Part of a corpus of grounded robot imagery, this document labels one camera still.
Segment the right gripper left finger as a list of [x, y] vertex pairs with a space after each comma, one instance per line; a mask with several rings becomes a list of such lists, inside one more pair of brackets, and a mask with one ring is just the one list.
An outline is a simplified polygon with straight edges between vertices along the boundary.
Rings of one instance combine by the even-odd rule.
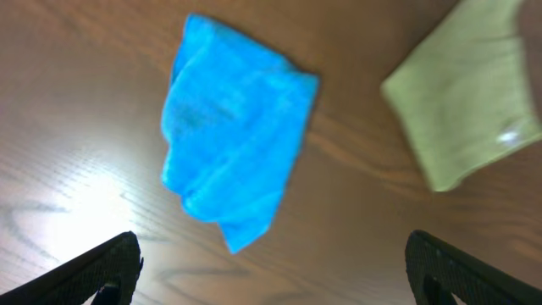
[[2, 304], [131, 304], [143, 258], [127, 231], [48, 273], [1, 295]]

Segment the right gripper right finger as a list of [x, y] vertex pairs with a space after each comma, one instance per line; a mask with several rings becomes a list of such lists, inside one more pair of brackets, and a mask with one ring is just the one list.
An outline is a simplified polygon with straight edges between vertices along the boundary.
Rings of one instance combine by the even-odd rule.
[[407, 240], [406, 274], [417, 305], [541, 305], [541, 290], [430, 235]]

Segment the blue microfiber cloth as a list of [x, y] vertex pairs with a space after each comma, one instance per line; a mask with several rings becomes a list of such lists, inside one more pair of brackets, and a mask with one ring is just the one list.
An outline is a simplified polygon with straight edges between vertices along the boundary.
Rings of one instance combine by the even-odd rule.
[[263, 236], [299, 154], [319, 79], [239, 31], [190, 14], [171, 69], [162, 181], [237, 253]]

